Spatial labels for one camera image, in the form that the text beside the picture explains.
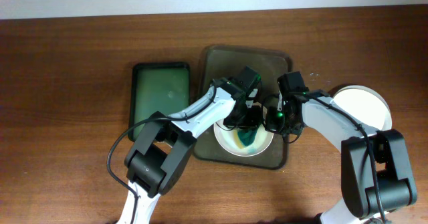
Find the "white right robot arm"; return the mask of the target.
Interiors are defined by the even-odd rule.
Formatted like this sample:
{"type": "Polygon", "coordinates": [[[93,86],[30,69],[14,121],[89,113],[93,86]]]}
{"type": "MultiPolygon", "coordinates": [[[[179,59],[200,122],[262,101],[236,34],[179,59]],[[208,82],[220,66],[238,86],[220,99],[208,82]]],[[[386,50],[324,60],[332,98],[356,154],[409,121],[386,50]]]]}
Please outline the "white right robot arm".
{"type": "Polygon", "coordinates": [[[323,91],[282,92],[265,116],[275,134],[319,132],[340,152],[342,198],[317,214],[315,223],[388,223],[387,213],[417,201],[404,136],[362,123],[323,91]]]}

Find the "white plate pink rim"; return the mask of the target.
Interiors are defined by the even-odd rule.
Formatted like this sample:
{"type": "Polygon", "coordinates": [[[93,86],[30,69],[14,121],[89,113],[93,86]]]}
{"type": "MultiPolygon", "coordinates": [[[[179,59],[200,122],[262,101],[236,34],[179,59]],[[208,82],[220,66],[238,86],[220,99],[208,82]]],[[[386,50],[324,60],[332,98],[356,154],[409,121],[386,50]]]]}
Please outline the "white plate pink rim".
{"type": "Polygon", "coordinates": [[[213,129],[218,143],[227,152],[241,157],[250,157],[262,153],[268,148],[274,137],[274,134],[266,131],[263,126],[258,126],[253,144],[244,148],[237,137],[239,128],[225,127],[223,121],[219,120],[213,125],[213,129]]]}

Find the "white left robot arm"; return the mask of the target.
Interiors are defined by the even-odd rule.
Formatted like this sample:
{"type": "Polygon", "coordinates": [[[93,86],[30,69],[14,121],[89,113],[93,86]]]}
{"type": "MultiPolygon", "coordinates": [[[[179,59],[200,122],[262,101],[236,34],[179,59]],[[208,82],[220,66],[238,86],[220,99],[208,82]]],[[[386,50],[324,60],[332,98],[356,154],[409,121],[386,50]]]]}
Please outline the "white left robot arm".
{"type": "Polygon", "coordinates": [[[159,198],[181,177],[198,137],[217,121],[241,120],[260,76],[213,80],[207,93],[189,107],[165,116],[155,112],[138,123],[142,130],[124,159],[127,181],[116,181],[128,195],[119,223],[148,223],[159,198]]]}

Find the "green yellow sponge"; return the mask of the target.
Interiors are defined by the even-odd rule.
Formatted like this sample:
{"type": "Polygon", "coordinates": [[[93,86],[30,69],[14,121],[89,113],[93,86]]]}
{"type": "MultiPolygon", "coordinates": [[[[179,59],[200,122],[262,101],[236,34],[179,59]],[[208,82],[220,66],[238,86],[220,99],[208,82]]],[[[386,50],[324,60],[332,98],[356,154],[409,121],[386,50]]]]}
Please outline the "green yellow sponge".
{"type": "Polygon", "coordinates": [[[238,140],[244,148],[253,144],[256,135],[256,128],[240,129],[237,131],[238,140]]]}

